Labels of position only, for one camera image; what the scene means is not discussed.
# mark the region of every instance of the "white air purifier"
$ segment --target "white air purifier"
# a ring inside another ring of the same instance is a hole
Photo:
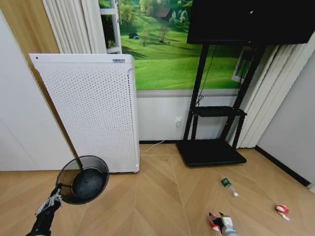
[[[110,172],[139,171],[133,57],[30,54],[30,58],[78,156],[98,156]]]

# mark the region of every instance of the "curtain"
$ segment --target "curtain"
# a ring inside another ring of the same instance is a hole
[[[60,53],[106,54],[97,0],[43,0]]]
[[[237,148],[253,148],[276,114],[315,49],[315,34],[307,44],[277,46],[259,75],[253,78],[241,108],[245,118]]]

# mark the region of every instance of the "tv stand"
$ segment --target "tv stand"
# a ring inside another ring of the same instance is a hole
[[[236,151],[239,135],[241,133],[243,121],[246,113],[240,110],[241,103],[244,99],[246,91],[250,85],[252,77],[259,65],[266,46],[258,46],[251,65],[247,71],[244,82],[242,83],[239,93],[232,107],[196,107],[198,92],[202,79],[204,66],[209,51],[209,44],[203,44],[199,58],[199,65],[196,74],[195,84],[193,87],[188,118],[185,127],[184,138],[177,143],[177,147],[182,154],[183,160],[189,166],[209,166],[223,164],[239,164],[245,163],[246,159]],[[219,139],[196,140],[196,130],[198,117],[227,117],[227,121]],[[240,116],[239,123],[234,136],[233,145],[230,146],[226,141],[228,132],[236,116]],[[193,117],[193,126],[191,132],[191,140],[188,140],[189,130]]]

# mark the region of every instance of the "wooden floor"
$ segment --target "wooden floor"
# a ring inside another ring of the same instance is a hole
[[[209,211],[230,215],[242,236],[314,235],[315,194],[254,149],[239,152],[247,158],[244,165],[192,169],[175,145],[159,145],[141,155],[139,173],[111,175],[96,200],[63,203],[52,235],[219,236],[209,226]],[[57,173],[0,173],[0,235],[29,232]],[[239,197],[221,185],[221,176],[230,179]],[[290,222],[275,212],[275,204],[288,206]]]

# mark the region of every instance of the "tv stand shelf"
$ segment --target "tv stand shelf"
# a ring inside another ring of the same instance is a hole
[[[245,163],[235,148],[221,139],[182,140],[177,147],[188,166],[209,166]]]
[[[192,113],[198,114],[200,117],[228,117],[231,115],[240,116],[244,112],[240,109],[234,109],[228,106],[218,107],[195,107]]]

